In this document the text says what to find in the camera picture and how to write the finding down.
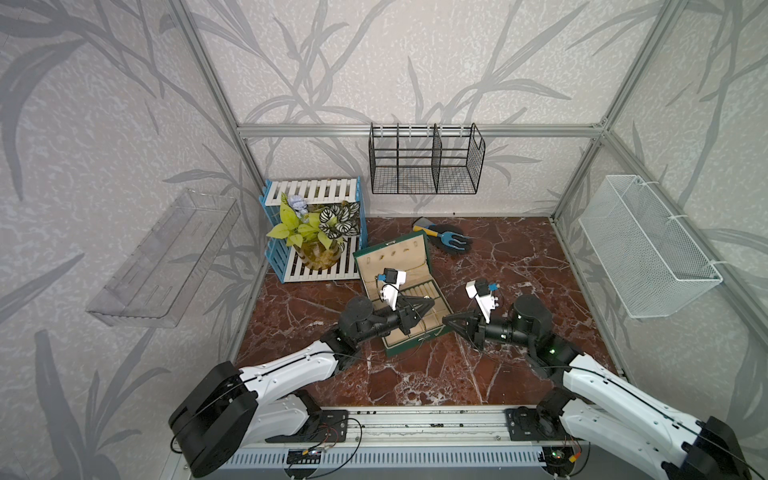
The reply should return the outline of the green jewelry box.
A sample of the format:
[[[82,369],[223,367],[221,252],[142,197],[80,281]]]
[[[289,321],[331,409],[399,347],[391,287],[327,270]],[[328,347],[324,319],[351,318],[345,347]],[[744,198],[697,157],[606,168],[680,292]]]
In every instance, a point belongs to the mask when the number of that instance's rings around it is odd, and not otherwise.
[[[396,327],[383,338],[389,358],[449,332],[442,319],[453,309],[433,277],[428,247],[427,235],[419,231],[354,253],[364,290],[376,310],[391,313],[393,305],[402,308],[434,301],[408,333]]]

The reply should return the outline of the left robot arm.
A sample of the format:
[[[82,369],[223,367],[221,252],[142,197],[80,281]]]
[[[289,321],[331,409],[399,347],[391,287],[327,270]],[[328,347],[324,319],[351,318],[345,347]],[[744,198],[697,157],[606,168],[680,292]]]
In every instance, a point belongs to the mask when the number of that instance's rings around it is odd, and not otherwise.
[[[312,435],[322,414],[304,387],[354,365],[364,343],[394,330],[409,332],[434,305],[429,297],[401,296],[376,309],[371,300],[355,297],[334,326],[299,351],[256,366],[214,366],[169,417],[172,447],[199,479],[243,443]]]

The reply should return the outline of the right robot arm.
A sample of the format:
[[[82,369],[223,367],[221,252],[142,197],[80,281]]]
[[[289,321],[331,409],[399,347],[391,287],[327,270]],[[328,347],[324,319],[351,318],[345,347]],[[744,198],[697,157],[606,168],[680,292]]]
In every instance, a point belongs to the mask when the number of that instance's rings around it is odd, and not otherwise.
[[[475,310],[448,315],[444,324],[477,351],[489,342],[525,348],[535,373],[556,386],[537,406],[534,426],[544,436],[583,439],[654,479],[760,475],[728,424],[679,411],[603,367],[553,331],[553,315],[537,297],[518,297],[507,317],[492,316],[492,293],[473,297]]]

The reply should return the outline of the black blue garden glove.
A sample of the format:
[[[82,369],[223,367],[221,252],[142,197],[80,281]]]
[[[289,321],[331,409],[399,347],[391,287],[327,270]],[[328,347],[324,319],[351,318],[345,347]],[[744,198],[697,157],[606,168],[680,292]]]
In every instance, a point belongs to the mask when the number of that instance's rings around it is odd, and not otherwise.
[[[462,255],[471,251],[473,240],[451,225],[435,224],[421,217],[413,223],[412,228],[423,232],[434,246],[448,254]]]

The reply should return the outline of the glass vase with artificial plants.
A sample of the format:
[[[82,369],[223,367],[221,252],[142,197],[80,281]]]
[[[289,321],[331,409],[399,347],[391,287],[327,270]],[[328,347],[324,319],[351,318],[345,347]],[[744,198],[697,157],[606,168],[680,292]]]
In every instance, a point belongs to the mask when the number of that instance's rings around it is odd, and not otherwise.
[[[280,222],[268,233],[293,248],[303,265],[326,270],[337,264],[346,242],[361,231],[361,204],[342,201],[312,207],[299,195],[280,197]]]

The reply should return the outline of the blue white picket plant stand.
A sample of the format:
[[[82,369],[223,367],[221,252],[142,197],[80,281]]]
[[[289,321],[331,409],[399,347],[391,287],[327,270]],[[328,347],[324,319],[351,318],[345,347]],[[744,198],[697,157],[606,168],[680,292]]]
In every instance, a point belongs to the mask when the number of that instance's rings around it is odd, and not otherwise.
[[[269,181],[260,203],[272,225],[266,257],[283,283],[352,280],[367,245],[358,178]]]

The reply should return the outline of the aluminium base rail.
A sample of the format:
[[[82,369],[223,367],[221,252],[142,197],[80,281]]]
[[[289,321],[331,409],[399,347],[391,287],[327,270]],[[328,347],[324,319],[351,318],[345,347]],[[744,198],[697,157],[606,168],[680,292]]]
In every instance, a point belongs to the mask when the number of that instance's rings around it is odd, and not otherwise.
[[[314,409],[290,395],[260,411],[198,417],[183,412],[172,420],[172,442],[191,474],[202,478],[237,454],[267,445],[309,445],[275,457],[297,474],[301,469],[363,467],[540,465],[560,477],[573,476],[569,457],[557,449],[591,444],[632,464],[654,479],[667,474],[661,447],[582,402],[564,418],[545,422],[535,409],[386,408],[370,411]]]

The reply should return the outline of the white mesh wall basket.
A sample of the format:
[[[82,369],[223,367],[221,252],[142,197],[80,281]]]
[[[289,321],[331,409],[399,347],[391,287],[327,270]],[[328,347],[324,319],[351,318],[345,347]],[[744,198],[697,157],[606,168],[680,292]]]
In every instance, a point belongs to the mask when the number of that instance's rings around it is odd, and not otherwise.
[[[723,277],[680,217],[637,175],[608,175],[579,223],[627,314],[668,317]]]

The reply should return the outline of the clear acrylic wall shelf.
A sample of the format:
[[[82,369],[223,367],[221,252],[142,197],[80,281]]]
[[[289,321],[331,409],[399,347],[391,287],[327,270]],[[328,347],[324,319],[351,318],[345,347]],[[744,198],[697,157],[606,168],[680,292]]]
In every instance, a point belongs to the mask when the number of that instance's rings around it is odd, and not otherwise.
[[[234,198],[183,190],[86,312],[111,327],[176,327],[240,214]]]

